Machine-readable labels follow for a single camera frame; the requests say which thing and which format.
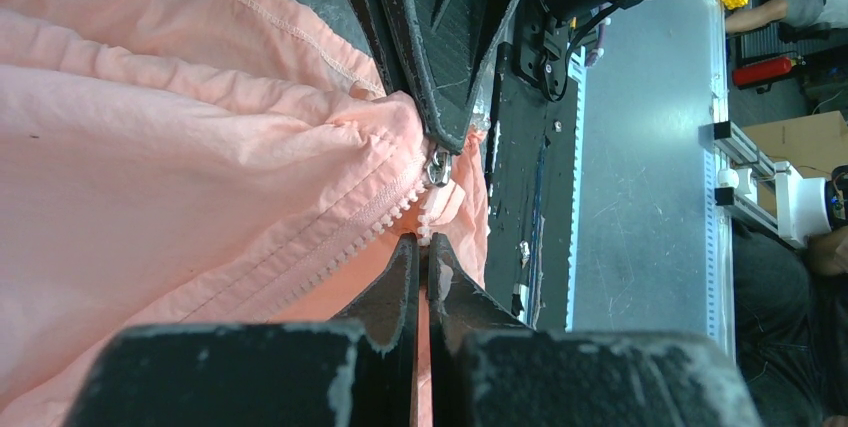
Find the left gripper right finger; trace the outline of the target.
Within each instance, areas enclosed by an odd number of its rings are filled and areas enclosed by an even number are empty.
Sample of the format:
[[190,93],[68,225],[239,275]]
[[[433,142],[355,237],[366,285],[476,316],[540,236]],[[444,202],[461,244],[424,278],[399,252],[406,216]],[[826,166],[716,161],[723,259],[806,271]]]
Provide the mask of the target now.
[[482,348],[492,336],[528,327],[471,278],[444,234],[431,238],[427,277],[433,424],[480,426],[492,387]]

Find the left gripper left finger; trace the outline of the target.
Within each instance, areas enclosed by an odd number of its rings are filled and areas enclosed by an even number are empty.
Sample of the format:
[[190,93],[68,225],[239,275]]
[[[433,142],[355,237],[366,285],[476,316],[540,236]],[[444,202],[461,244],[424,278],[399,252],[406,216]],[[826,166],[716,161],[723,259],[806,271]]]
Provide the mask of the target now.
[[359,322],[353,426],[411,426],[416,419],[420,247],[400,237],[383,272],[334,317]]

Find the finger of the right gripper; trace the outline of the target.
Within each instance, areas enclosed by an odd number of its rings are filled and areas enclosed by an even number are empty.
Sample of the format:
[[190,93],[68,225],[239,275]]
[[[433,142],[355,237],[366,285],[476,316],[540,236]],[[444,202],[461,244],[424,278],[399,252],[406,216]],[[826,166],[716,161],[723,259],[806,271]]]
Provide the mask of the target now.
[[387,93],[412,94],[382,0],[348,0],[365,34]]
[[462,151],[483,65],[520,0],[381,0],[426,135]]

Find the silver zipper slider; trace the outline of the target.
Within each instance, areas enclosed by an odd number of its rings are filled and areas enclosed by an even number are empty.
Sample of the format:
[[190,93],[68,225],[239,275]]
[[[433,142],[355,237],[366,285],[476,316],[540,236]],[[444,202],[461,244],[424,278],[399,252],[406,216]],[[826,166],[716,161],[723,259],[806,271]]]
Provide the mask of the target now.
[[446,187],[452,177],[453,155],[445,147],[434,143],[428,150],[424,165],[426,188]]

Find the salmon pink jacket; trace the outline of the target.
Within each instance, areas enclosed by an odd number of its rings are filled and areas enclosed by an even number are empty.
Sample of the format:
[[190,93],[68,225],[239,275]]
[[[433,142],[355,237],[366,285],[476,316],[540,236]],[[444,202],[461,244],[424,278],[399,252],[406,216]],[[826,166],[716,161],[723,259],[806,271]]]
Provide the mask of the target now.
[[405,233],[484,279],[483,134],[296,0],[1,0],[1,422],[58,426],[138,324],[325,320]]

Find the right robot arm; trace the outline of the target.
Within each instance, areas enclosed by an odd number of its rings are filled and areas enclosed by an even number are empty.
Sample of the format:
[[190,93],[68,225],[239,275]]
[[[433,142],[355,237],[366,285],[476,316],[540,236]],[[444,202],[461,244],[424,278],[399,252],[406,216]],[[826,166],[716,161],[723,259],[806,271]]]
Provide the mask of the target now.
[[426,136],[462,151],[483,70],[510,26],[529,34],[522,62],[547,100],[593,25],[646,0],[349,0],[384,85],[412,96]]

